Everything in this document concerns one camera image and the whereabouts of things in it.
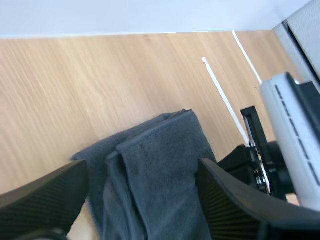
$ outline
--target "folded towel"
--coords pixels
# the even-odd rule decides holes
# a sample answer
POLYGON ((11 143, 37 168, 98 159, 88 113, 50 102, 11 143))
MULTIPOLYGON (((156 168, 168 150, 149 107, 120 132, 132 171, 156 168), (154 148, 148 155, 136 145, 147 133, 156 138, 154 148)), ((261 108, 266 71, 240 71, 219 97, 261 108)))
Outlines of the folded towel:
POLYGON ((77 153, 73 159, 88 161, 101 238, 211 239, 196 187, 199 158, 215 161, 191 110, 163 114, 77 153))

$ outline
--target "light wood grain surface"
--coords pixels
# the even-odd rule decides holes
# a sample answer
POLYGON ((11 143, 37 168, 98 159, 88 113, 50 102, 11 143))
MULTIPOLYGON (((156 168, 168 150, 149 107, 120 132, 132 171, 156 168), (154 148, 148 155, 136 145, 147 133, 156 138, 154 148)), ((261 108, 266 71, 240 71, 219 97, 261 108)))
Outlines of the light wood grain surface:
MULTIPOLYGON (((269 34, 239 36, 261 77, 297 75, 279 40, 263 37, 269 34), (255 38, 268 47, 267 58, 265 50, 251 50, 255 38)), ((223 159, 244 140, 202 57, 242 125, 240 109, 255 105, 274 140, 258 80, 231 32, 0 40, 0 194, 62 167, 101 139, 181 109, 194 110, 223 159)), ((70 236, 97 237, 86 206, 70 236)))

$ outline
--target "white wall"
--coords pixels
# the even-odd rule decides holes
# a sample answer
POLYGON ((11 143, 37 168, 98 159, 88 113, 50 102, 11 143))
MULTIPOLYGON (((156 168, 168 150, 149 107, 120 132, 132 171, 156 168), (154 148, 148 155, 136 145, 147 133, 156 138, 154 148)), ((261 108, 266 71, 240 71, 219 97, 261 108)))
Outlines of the white wall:
POLYGON ((0 0, 0 38, 272 29, 310 0, 0 0))

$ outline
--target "white cable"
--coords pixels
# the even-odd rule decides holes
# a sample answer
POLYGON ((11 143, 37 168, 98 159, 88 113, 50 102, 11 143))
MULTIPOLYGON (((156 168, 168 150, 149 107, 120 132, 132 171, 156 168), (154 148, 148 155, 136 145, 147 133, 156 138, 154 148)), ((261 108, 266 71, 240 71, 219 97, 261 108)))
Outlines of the white cable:
POLYGON ((244 47, 242 46, 242 44, 241 44, 241 42, 240 42, 240 40, 239 40, 239 38, 238 38, 235 30, 232 30, 232 34, 233 34, 236 42, 238 43, 238 46, 239 46, 239 48, 241 49, 243 55, 245 56, 245 59, 248 61, 249 65, 250 65, 250 67, 251 67, 251 69, 252 69, 252 71, 254 72, 256 78, 258 79, 258 81, 259 81, 259 83, 260 83, 260 85, 261 85, 261 84, 262 84, 262 80, 261 80, 261 78, 260 78, 257 70, 255 69, 255 66, 254 66, 253 63, 251 62, 251 60, 250 60, 250 58, 249 58, 246 50, 245 50, 244 47))
POLYGON ((235 111, 233 110, 233 108, 232 108, 232 106, 231 106, 231 104, 230 104, 230 102, 229 102, 224 90, 220 86, 220 83, 218 82, 214 72, 212 71, 207 59, 205 57, 203 57, 202 58, 202 62, 204 62, 205 66, 206 66, 206 69, 208 70, 208 72, 209 72, 209 74, 210 74, 210 76, 211 76, 211 78, 213 80, 213 83, 215 84, 216 88, 218 89, 218 91, 219 91, 219 93, 220 93, 220 95, 221 95, 226 107, 228 108, 228 110, 229 110, 229 112, 230 112, 230 114, 231 114, 231 116, 232 116, 232 118, 233 118, 233 120, 235 122, 235 125, 237 126, 237 128, 239 129, 239 131, 240 131, 240 133, 242 135, 244 142, 248 145, 249 144, 249 138, 248 138, 245 130, 243 129, 241 123, 239 122, 239 119, 238 119, 235 111))

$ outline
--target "dark gray cloth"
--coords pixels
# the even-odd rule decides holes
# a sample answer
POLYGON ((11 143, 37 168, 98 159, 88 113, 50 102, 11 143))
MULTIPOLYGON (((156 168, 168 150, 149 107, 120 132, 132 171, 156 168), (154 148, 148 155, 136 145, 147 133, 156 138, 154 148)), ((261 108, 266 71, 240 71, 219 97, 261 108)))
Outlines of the dark gray cloth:
POLYGON ((210 239, 198 198, 198 159, 215 161, 193 111, 163 114, 77 153, 101 238, 210 239))

